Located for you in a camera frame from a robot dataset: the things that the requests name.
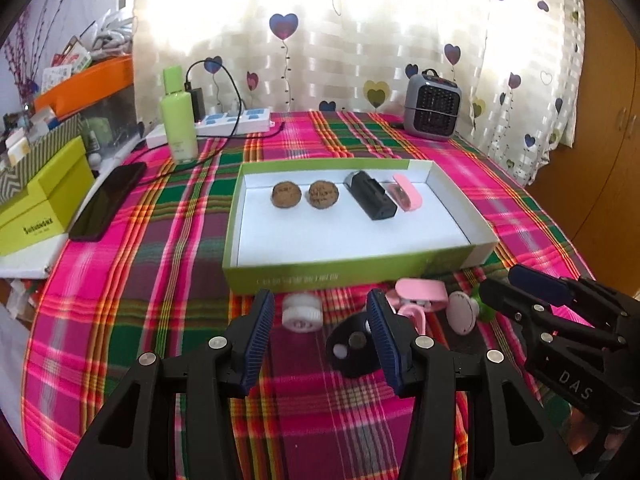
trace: portable fan heater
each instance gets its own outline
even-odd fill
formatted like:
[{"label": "portable fan heater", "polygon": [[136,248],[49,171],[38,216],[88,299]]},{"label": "portable fan heater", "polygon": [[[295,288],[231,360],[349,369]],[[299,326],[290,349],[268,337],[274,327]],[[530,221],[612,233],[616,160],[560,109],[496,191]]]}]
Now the portable fan heater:
[{"label": "portable fan heater", "polygon": [[453,136],[462,92],[434,69],[409,79],[404,102],[404,130],[417,137],[447,140]]}]

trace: cabinet handle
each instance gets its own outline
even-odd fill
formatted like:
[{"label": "cabinet handle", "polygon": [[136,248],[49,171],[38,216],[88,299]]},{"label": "cabinet handle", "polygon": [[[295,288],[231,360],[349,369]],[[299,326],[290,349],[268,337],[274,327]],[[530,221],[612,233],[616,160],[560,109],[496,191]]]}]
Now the cabinet handle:
[{"label": "cabinet handle", "polygon": [[636,129],[636,119],[637,119],[637,118],[638,118],[638,116],[637,116],[637,115],[634,115],[633,117],[631,117],[631,121],[630,121],[630,123],[629,123],[629,126],[628,126],[628,128],[626,129],[626,130],[627,130],[627,132],[628,132],[628,133],[627,133],[627,135],[626,135],[626,138],[627,138],[627,139],[630,139],[631,137],[633,137],[633,136],[634,136],[634,130]]},{"label": "cabinet handle", "polygon": [[626,106],[618,112],[618,130],[620,132],[622,131],[622,126],[623,126],[623,123],[625,122],[625,115],[626,115]]}]

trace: yellow box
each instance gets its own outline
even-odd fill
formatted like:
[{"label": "yellow box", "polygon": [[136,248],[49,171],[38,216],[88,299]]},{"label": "yellow box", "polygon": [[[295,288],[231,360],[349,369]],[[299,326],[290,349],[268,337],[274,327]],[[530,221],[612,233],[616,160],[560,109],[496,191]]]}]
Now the yellow box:
[{"label": "yellow box", "polygon": [[64,233],[93,183],[84,143],[76,137],[0,206],[0,256]]}]

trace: yellow-green shoe box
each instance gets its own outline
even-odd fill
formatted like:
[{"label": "yellow-green shoe box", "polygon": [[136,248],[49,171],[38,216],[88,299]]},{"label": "yellow-green shoe box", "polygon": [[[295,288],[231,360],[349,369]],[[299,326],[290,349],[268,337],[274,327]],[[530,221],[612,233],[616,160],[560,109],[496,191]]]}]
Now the yellow-green shoe box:
[{"label": "yellow-green shoe box", "polygon": [[66,231],[94,183],[81,137],[68,142],[0,206],[0,256],[14,253]]},{"label": "yellow-green shoe box", "polygon": [[[389,188],[402,173],[423,196],[420,209],[398,208],[372,221],[344,186],[365,170]],[[278,182],[300,186],[289,209],[271,203]],[[338,202],[316,210],[306,192],[316,180],[338,187]],[[308,158],[246,162],[231,203],[223,272],[236,294],[316,290],[456,271],[482,265],[498,244],[491,226],[462,190],[430,160]]]}]

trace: green bottle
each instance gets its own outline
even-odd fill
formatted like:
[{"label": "green bottle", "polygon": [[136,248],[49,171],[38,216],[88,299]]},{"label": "green bottle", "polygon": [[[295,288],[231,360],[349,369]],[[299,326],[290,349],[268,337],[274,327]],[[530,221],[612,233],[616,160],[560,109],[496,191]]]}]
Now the green bottle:
[{"label": "green bottle", "polygon": [[166,95],[160,101],[166,142],[176,164],[198,158],[198,140],[191,107],[191,95],[184,91],[182,68],[170,66],[162,71]]}]

